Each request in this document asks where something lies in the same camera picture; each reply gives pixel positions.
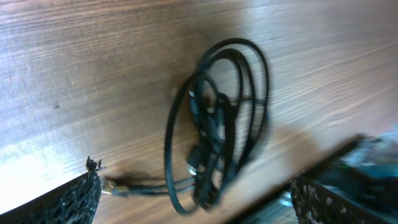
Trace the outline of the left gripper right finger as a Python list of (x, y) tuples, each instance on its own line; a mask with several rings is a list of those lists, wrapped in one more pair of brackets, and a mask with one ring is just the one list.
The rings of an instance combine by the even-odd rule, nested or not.
[(326, 187), (300, 176), (291, 183), (291, 199), (300, 224), (397, 224), (397, 214), (367, 208)]

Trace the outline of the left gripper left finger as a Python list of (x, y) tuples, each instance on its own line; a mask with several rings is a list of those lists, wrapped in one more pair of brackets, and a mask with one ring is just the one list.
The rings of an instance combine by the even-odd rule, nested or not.
[(101, 197), (102, 161), (86, 160), (87, 172), (1, 215), (2, 224), (91, 224)]

